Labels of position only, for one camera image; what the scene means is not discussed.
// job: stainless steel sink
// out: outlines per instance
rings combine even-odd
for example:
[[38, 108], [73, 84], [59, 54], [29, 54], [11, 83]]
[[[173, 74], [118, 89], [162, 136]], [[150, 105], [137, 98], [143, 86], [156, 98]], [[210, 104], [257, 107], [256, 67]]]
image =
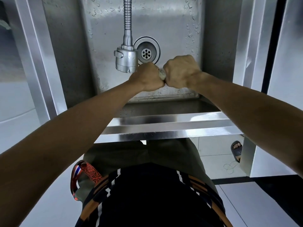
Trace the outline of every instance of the stainless steel sink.
[[[114, 49], [123, 40], [123, 0], [81, 0], [82, 16], [97, 92], [106, 91], [129, 79], [115, 69]], [[158, 67], [177, 55], [191, 54], [202, 63], [204, 0], [132, 0], [133, 41], [153, 46]], [[187, 88], [165, 86], [142, 92], [131, 102], [199, 98]]]
[[[4, 0], [42, 123], [129, 78], [113, 54], [122, 1]], [[133, 41], [154, 40], [159, 67], [191, 54], [203, 71], [261, 90], [276, 1], [133, 0]], [[239, 133], [203, 96], [166, 86], [131, 99], [97, 142]]]

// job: forearm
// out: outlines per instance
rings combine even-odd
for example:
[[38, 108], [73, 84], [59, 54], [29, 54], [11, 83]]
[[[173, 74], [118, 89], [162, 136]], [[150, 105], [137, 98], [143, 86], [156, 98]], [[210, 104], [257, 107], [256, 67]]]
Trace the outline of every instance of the forearm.
[[195, 75], [188, 84], [213, 102], [256, 145], [303, 176], [303, 111], [206, 73]]
[[84, 154], [118, 112], [142, 91], [127, 81], [45, 123], [0, 155], [0, 221], [18, 225], [50, 184]]

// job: person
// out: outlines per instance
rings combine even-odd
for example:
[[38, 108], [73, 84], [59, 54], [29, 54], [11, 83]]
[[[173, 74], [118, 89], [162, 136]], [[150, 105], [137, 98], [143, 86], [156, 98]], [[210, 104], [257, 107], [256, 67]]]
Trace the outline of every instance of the person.
[[[190, 55], [164, 69], [168, 86], [204, 95], [256, 145], [303, 176], [303, 111], [202, 72]], [[93, 146], [133, 96], [164, 85], [157, 66], [142, 64], [125, 83], [59, 114], [2, 153], [2, 225], [20, 225], [51, 183], [89, 150], [71, 177], [71, 192], [83, 202], [76, 226], [231, 226], [190, 140]]]

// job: faucet head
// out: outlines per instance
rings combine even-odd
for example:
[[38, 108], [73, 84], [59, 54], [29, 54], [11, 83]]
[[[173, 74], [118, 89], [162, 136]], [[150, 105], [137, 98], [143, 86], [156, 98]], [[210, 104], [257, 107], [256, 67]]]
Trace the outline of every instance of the faucet head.
[[120, 72], [133, 73], [138, 67], [138, 53], [133, 46], [121, 45], [114, 51], [116, 69]]

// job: drain strainer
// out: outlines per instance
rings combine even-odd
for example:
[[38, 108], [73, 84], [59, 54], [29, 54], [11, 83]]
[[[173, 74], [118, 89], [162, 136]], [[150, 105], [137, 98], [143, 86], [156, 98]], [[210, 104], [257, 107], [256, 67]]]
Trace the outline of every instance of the drain strainer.
[[151, 37], [141, 37], [134, 43], [134, 48], [138, 50], [139, 64], [153, 62], [157, 63], [160, 57], [160, 47], [155, 39]]

